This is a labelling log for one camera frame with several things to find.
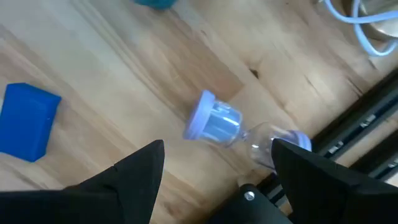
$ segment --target blue block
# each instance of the blue block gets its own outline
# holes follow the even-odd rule
[[[60,101],[26,83],[8,84],[0,115],[0,152],[29,162],[44,156]]]

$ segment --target blue plastic object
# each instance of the blue plastic object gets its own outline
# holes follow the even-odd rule
[[[189,140],[209,139],[225,144],[239,134],[242,119],[241,112],[204,90],[183,136]]]
[[[300,146],[301,148],[312,151],[312,144],[310,138],[301,131],[288,130],[291,135],[281,136],[280,139],[288,141],[292,144]]]
[[[136,3],[163,10],[172,7],[176,0],[135,0]]]
[[[26,83],[9,84],[0,115],[0,152],[29,162],[44,156],[60,100]]]

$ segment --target black metal frame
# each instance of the black metal frame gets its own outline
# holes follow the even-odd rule
[[[397,110],[398,70],[394,70],[317,134],[312,139],[313,151],[335,161]],[[398,131],[395,131],[355,162],[350,169],[375,179],[387,180],[398,171],[397,147]],[[287,200],[275,174],[266,177],[257,189],[276,207]],[[222,209],[230,203],[235,202],[229,199]]]
[[[313,151],[335,161],[397,110],[398,70],[394,70],[317,134],[312,139]],[[257,187],[276,206],[285,203],[286,196],[276,175],[265,178]]]

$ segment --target teal object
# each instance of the teal object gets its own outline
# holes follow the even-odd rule
[[[154,9],[163,10],[172,7],[176,0],[134,0],[138,4],[152,7]]]

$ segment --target wooden floor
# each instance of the wooden floor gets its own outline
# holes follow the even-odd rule
[[[397,64],[398,54],[369,58],[351,26],[310,0],[178,0],[164,12],[128,0],[0,0],[0,92],[27,82],[63,98],[45,157],[0,155],[0,190],[61,189],[164,139],[151,223],[200,222],[238,179],[268,174],[241,149],[182,139],[201,90],[249,127],[272,121],[312,137]],[[338,162],[397,127],[398,114]]]

